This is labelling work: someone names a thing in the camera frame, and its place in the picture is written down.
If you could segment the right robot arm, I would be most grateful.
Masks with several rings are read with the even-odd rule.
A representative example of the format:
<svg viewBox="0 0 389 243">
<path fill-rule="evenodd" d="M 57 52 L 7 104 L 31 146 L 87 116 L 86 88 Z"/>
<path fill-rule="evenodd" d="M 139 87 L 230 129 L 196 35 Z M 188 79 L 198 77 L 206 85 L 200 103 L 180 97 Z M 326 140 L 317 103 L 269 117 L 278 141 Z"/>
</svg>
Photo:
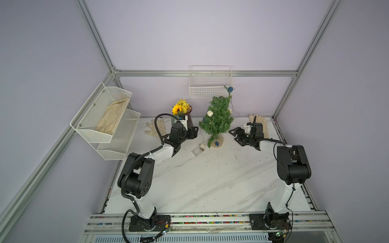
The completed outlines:
<svg viewBox="0 0 389 243">
<path fill-rule="evenodd" d="M 290 203 L 295 191 L 312 175 L 309 161 L 302 145 L 287 145 L 280 140 L 265 138 L 263 124 L 256 121 L 247 123 L 245 128 L 229 130 L 234 140 L 241 146 L 251 146 L 258 151 L 274 156 L 277 174 L 280 178 L 273 199 L 261 214 L 250 214 L 253 230 L 292 229 L 293 211 Z"/>
</svg>

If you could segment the clear battery box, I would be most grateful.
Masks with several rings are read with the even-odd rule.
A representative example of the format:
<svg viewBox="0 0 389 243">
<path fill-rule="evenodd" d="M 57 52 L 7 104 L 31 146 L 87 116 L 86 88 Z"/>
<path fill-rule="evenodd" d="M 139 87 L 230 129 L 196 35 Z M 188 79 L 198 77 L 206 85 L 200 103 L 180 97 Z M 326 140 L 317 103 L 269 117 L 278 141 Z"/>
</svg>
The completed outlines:
<svg viewBox="0 0 389 243">
<path fill-rule="evenodd" d="M 195 157 L 198 157 L 205 151 L 205 144 L 200 144 L 196 148 L 194 148 L 191 152 Z"/>
</svg>

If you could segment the white rattan ball ornament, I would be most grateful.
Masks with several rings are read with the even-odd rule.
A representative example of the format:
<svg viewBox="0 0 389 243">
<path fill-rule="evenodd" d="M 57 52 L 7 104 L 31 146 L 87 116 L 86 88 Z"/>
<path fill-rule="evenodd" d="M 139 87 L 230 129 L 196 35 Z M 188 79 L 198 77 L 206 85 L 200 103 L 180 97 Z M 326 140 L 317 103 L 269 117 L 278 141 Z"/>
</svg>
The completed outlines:
<svg viewBox="0 0 389 243">
<path fill-rule="evenodd" d="M 213 111 L 210 111 L 210 110 L 209 110 L 209 111 L 207 112 L 207 116 L 209 116 L 209 117 L 212 117 L 213 114 L 214 114 Z"/>
</svg>

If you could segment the yellow flowers in vase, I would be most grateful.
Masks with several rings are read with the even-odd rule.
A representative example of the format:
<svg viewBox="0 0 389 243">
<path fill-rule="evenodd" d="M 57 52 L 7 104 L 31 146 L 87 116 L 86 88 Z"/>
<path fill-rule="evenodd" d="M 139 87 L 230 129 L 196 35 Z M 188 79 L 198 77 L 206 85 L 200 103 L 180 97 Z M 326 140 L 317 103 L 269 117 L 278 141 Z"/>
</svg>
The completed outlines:
<svg viewBox="0 0 389 243">
<path fill-rule="evenodd" d="M 180 120 L 186 120 L 187 127 L 193 127 L 193 122 L 190 113 L 192 106 L 185 100 L 180 99 L 173 107 L 172 114 Z"/>
</svg>

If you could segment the cream glove right table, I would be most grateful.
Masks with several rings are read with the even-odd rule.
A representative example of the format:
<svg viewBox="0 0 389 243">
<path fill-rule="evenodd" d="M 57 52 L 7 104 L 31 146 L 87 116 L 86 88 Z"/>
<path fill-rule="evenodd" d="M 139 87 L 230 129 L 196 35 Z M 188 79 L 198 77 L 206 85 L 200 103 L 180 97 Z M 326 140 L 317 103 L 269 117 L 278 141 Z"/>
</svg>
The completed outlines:
<svg viewBox="0 0 389 243">
<path fill-rule="evenodd" d="M 254 120 L 256 123 L 262 124 L 262 131 L 264 133 L 264 138 L 269 138 L 266 119 L 263 116 L 260 116 L 258 114 L 250 114 L 249 115 L 249 122 L 254 123 Z"/>
</svg>

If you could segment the cream glove table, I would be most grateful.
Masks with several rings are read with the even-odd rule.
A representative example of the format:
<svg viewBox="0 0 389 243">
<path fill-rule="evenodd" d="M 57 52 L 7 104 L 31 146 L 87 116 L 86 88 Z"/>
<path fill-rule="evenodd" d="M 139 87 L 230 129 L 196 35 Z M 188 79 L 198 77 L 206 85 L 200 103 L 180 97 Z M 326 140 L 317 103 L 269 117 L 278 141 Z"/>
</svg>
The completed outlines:
<svg viewBox="0 0 389 243">
<path fill-rule="evenodd" d="M 146 123 L 146 126 L 148 130 L 146 130 L 144 133 L 150 136 L 158 137 L 158 132 L 159 130 L 161 136 L 166 136 L 166 127 L 165 127 L 165 121 L 162 118 L 157 119 L 157 123 L 155 123 L 155 120 L 152 119 L 150 122 Z"/>
<path fill-rule="evenodd" d="M 250 114 L 249 115 L 249 122 L 254 123 L 254 120 L 256 123 L 262 124 L 262 131 L 264 133 L 264 138 L 269 138 L 266 119 L 263 116 L 260 116 L 258 114 Z"/>
</svg>

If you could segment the cream glove left table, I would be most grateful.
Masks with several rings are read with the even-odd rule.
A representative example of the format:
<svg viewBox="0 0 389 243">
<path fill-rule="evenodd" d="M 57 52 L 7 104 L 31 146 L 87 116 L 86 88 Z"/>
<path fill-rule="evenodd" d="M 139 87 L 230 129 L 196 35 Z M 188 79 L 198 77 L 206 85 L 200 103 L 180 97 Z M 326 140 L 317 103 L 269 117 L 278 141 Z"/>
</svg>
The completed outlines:
<svg viewBox="0 0 389 243">
<path fill-rule="evenodd" d="M 158 132 L 159 130 L 161 136 L 166 136 L 166 127 L 165 127 L 165 121 L 162 118 L 157 119 L 157 123 L 155 123 L 155 120 L 152 119 L 150 122 L 146 123 L 146 126 L 148 130 L 146 130 L 144 133 L 150 136 L 158 137 Z"/>
</svg>

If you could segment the white mesh lower shelf bin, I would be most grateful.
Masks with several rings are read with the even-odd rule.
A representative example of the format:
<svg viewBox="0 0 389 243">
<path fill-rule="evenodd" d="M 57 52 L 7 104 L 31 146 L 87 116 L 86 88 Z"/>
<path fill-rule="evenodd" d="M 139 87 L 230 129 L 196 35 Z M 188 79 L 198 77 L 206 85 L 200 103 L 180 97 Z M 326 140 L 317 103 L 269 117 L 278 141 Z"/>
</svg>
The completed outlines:
<svg viewBox="0 0 389 243">
<path fill-rule="evenodd" d="M 140 113 L 126 109 L 110 143 L 100 143 L 97 152 L 106 161 L 124 160 L 134 137 Z"/>
</svg>

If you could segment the white mesh shelf bin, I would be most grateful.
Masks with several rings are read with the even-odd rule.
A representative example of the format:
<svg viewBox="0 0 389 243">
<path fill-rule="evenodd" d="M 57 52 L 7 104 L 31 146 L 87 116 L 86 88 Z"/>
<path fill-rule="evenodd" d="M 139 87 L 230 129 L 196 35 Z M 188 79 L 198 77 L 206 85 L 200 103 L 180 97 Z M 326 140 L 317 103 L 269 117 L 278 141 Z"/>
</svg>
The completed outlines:
<svg viewBox="0 0 389 243">
<path fill-rule="evenodd" d="M 110 143 L 131 96 L 132 93 L 127 90 L 118 87 L 107 87 L 104 83 L 100 83 L 85 103 L 85 106 L 70 122 L 71 128 L 88 143 Z M 111 104 L 117 104 L 120 112 L 112 119 L 111 129 L 108 132 L 103 132 L 101 128 L 102 119 L 108 118 L 106 111 Z"/>
<path fill-rule="evenodd" d="M 110 143 L 100 143 L 97 152 L 106 161 L 124 160 L 134 137 L 140 113 L 126 109 Z"/>
</svg>

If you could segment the cream glove in bin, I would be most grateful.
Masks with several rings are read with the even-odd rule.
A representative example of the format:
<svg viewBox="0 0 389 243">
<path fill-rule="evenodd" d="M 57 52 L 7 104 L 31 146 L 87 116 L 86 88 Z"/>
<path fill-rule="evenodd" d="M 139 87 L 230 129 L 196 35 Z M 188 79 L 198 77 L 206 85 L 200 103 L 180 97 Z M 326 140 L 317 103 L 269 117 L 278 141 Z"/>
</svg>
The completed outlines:
<svg viewBox="0 0 389 243">
<path fill-rule="evenodd" d="M 129 98 L 115 100 L 108 105 L 95 130 L 104 134 L 113 135 L 129 100 Z"/>
</svg>

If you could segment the white mesh upper shelf bin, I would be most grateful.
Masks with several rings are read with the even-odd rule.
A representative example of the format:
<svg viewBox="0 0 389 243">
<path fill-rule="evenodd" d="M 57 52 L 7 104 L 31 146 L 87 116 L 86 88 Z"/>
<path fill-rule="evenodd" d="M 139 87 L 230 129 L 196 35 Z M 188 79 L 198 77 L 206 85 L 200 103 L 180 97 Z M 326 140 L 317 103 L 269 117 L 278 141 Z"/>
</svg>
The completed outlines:
<svg viewBox="0 0 389 243">
<path fill-rule="evenodd" d="M 104 83 L 100 83 L 85 103 L 85 106 L 70 122 L 71 128 L 88 143 L 110 143 L 131 96 L 132 93 L 127 90 L 118 87 L 107 87 Z M 111 129 L 108 132 L 103 132 L 101 128 L 102 119 L 108 118 L 106 111 L 111 104 L 117 104 L 120 112 L 112 119 Z"/>
</svg>

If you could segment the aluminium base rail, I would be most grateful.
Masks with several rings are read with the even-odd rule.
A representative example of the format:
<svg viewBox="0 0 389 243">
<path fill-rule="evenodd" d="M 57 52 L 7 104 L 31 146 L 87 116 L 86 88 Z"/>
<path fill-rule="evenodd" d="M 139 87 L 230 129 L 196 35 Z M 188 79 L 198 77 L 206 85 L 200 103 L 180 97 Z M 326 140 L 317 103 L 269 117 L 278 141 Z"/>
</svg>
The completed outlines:
<svg viewBox="0 0 389 243">
<path fill-rule="evenodd" d="M 252 232 L 264 226 L 263 212 L 255 213 L 198 213 L 171 214 L 171 233 L 235 233 Z M 122 214 L 93 214 L 84 234 L 120 234 Z M 334 231 L 335 227 L 325 211 L 294 211 L 287 222 L 293 232 Z"/>
</svg>

